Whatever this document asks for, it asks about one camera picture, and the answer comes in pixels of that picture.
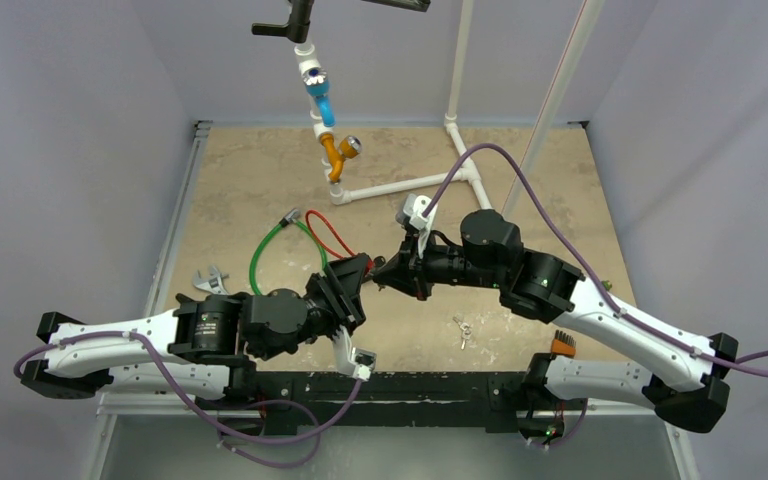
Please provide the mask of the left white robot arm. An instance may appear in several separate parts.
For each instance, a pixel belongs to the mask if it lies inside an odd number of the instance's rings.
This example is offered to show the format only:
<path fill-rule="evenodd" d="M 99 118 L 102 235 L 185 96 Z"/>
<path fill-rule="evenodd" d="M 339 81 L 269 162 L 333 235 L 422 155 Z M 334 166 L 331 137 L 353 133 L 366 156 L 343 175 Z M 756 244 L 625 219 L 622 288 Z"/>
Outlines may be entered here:
<path fill-rule="evenodd" d="M 294 354 L 323 337 L 332 342 L 337 372 L 365 382 L 376 355 L 354 347 L 351 335 L 365 320 L 360 290 L 369 263 L 366 254 L 329 262 L 304 294 L 178 295 L 177 308 L 130 321 L 89 325 L 48 312 L 37 329 L 42 346 L 13 373 L 47 398 L 85 399 L 102 390 L 158 390 L 147 367 L 154 364 L 179 391 L 244 409 L 257 399 L 257 360 Z"/>

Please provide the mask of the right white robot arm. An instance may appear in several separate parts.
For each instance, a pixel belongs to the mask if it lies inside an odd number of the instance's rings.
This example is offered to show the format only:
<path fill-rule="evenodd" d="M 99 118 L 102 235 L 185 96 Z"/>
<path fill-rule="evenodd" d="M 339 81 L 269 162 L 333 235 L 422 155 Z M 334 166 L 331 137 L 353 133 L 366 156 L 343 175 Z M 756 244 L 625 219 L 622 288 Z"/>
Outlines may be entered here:
<path fill-rule="evenodd" d="M 373 273 L 390 287 L 424 301 L 436 284 L 494 289 L 513 314 L 584 334 L 625 356 L 623 362 L 537 355 L 521 392 L 536 407 L 552 400 L 604 399 L 648 408 L 663 421 L 709 433 L 724 415 L 730 387 L 723 361 L 737 341 L 669 325 L 617 299 L 564 260 L 524 246 L 520 229 L 493 210 L 461 222 L 462 242 L 436 244 L 433 232 L 410 222 L 397 253 Z"/>

